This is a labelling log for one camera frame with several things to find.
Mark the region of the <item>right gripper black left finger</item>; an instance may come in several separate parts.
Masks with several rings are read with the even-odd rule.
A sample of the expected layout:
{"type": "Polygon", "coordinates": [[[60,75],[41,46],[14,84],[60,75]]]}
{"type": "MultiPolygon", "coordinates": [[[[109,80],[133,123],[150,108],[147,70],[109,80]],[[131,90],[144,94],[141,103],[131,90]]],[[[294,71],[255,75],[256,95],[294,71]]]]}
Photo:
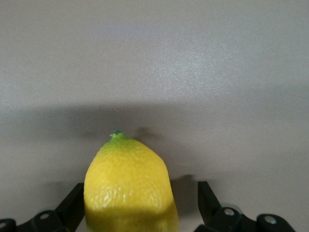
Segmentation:
{"type": "Polygon", "coordinates": [[[54,210],[18,225],[17,232],[75,232],[84,218],[84,184],[78,183],[54,210]]]}

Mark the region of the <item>yellow lemon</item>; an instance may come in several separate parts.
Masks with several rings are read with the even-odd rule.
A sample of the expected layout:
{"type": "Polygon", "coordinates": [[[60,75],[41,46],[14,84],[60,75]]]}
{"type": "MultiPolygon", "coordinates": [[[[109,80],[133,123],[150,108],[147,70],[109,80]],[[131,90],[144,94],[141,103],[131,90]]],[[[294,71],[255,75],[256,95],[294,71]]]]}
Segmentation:
{"type": "Polygon", "coordinates": [[[179,232],[163,160],[141,142],[114,131],[84,180],[89,232],[179,232]]]}

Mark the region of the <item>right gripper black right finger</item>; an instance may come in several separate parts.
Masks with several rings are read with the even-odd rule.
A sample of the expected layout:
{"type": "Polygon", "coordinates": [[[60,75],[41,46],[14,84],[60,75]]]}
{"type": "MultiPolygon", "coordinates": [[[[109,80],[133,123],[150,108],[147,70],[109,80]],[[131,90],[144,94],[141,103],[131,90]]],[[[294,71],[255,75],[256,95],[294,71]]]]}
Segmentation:
{"type": "Polygon", "coordinates": [[[197,200],[204,223],[195,232],[257,232],[256,221],[233,206],[222,206],[208,182],[198,182],[197,200]]]}

